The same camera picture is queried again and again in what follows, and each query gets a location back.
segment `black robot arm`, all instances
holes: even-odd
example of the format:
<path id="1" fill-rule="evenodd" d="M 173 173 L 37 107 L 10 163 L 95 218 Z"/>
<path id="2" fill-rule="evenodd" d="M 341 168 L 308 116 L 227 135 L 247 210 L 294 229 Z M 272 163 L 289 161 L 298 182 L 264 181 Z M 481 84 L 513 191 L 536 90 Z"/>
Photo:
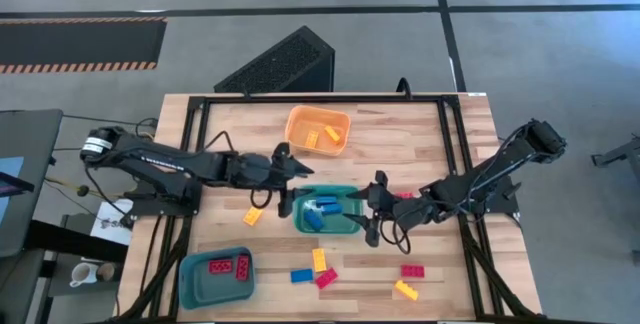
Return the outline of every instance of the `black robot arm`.
<path id="1" fill-rule="evenodd" d="M 376 172 L 375 183 L 350 196 L 367 200 L 373 216 L 347 218 L 360 224 L 366 231 L 365 240 L 378 246 L 382 224 L 393 222 L 392 235 L 385 241 L 396 244 L 406 254 L 410 251 L 407 232 L 420 224 L 440 223 L 451 216 L 469 213 L 474 206 L 484 208 L 491 201 L 501 179 L 527 162 L 551 163 L 564 154 L 566 141 L 547 122 L 532 119 L 515 130 L 500 146 L 498 152 L 480 165 L 462 175 L 449 175 L 420 189 L 420 197 L 403 199 L 387 190 L 387 176 Z M 407 241 L 404 250 L 399 243 Z"/>
<path id="2" fill-rule="evenodd" d="M 201 185 L 206 185 L 251 190 L 251 202 L 258 208 L 266 207 L 276 191 L 280 194 L 278 215 L 284 218 L 292 211 L 293 199 L 303 194 L 288 190 L 287 182 L 313 173 L 291 155 L 287 143 L 278 144 L 271 158 L 255 153 L 239 154 L 233 149 L 188 153 L 153 143 L 120 127 L 92 130 L 80 151 L 80 159 L 87 168 L 117 168 L 140 179 L 142 185 L 125 196 L 152 203 L 158 208 L 155 215 L 195 214 L 193 205 L 199 203 L 194 202 Z M 253 194 L 263 190 L 268 191 L 266 201 L 255 203 Z"/>

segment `black mesh box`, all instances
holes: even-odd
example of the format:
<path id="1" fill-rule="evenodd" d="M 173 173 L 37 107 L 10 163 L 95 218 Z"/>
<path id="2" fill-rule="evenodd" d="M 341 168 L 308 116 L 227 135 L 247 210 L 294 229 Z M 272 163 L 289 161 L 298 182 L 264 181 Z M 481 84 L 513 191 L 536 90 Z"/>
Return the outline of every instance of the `black mesh box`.
<path id="1" fill-rule="evenodd" d="M 332 92 L 335 50 L 306 26 L 213 87 L 216 93 Z"/>

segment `blue lego brick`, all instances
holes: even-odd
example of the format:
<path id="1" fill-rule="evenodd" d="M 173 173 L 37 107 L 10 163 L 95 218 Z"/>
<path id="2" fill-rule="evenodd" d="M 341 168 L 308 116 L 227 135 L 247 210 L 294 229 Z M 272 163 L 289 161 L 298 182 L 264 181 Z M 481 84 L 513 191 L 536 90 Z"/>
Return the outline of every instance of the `blue lego brick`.
<path id="1" fill-rule="evenodd" d="M 327 204 L 322 206 L 322 215 L 340 214 L 342 213 L 342 205 Z"/>
<path id="2" fill-rule="evenodd" d="M 316 197 L 316 205 L 335 204 L 337 199 L 333 195 L 320 195 Z"/>
<path id="3" fill-rule="evenodd" d="M 324 223 L 322 222 L 322 218 L 318 216 L 313 210 L 305 210 L 304 212 L 304 220 L 309 223 L 313 230 L 318 231 L 324 227 Z"/>
<path id="4" fill-rule="evenodd" d="M 313 281 L 313 270 L 301 269 L 291 271 L 291 282 L 302 283 L 306 281 Z"/>

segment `yellow lego brick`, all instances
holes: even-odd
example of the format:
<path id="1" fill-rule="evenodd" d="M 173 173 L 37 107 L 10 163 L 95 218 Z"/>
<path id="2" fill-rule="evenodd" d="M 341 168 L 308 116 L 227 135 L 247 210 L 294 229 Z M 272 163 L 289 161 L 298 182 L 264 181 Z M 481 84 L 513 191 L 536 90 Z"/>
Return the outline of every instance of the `yellow lego brick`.
<path id="1" fill-rule="evenodd" d="M 315 272 L 327 270 L 327 262 L 324 259 L 324 249 L 313 249 L 313 269 Z"/>
<path id="2" fill-rule="evenodd" d="M 329 134 L 329 136 L 331 137 L 331 139 L 333 139 L 334 142 L 339 142 L 340 141 L 340 136 L 338 135 L 338 133 L 336 133 L 335 130 L 333 130 L 332 127 L 330 126 L 326 126 L 324 127 L 324 131 L 327 132 L 327 134 Z"/>
<path id="3" fill-rule="evenodd" d="M 396 289 L 398 289 L 402 294 L 406 295 L 407 298 L 411 300 L 418 300 L 418 291 L 408 286 L 402 280 L 398 280 L 395 286 Z"/>
<path id="4" fill-rule="evenodd" d="M 242 219 L 242 221 L 253 226 L 253 224 L 255 224 L 258 221 L 258 218 L 260 218 L 260 215 L 262 215 L 262 209 L 256 209 L 254 207 L 251 207 L 251 209 L 249 209 L 247 214 L 245 214 L 244 219 Z"/>
<path id="5" fill-rule="evenodd" d="M 315 148 L 316 142 L 318 141 L 318 132 L 310 131 L 307 135 L 307 142 L 304 144 L 307 148 Z"/>

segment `orange and black striped edge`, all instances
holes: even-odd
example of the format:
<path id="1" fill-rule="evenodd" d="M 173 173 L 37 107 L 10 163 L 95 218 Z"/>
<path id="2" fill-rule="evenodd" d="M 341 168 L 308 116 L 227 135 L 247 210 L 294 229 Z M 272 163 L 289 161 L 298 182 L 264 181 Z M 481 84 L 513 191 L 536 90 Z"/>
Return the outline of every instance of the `orange and black striped edge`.
<path id="1" fill-rule="evenodd" d="M 70 18 L 70 19 L 19 19 L 0 20 L 0 25 L 20 24 L 85 24 L 85 23 L 131 23 L 131 22 L 167 22 L 166 17 L 142 18 Z M 60 63 L 37 65 L 2 65 L 0 74 L 26 73 L 67 73 L 67 72 L 95 72 L 95 71 L 124 71 L 155 69 L 156 62 L 114 62 L 114 63 Z"/>

